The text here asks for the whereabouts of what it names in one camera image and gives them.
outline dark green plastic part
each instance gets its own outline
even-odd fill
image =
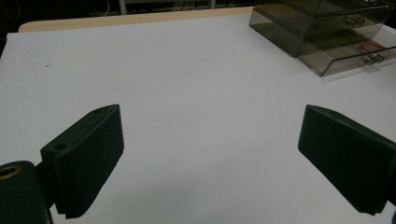
[[[395,202],[396,144],[327,108],[307,105],[300,151],[359,211]]]
[[[51,193],[54,198],[47,199],[49,204],[54,201],[58,213],[66,218],[82,216],[110,176],[123,149],[118,105],[93,110],[50,141],[41,149],[43,161],[37,166],[37,172],[47,177],[44,186],[58,187]]]
[[[52,223],[43,193],[31,162],[0,166],[0,223]]]

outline table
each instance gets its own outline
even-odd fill
[[[358,213],[297,143],[307,104],[396,140],[394,62],[320,78],[247,13],[113,20],[11,34],[0,61],[2,164],[37,164],[76,120],[120,104],[118,166],[87,214],[51,208],[55,223],[390,223],[392,204]]]

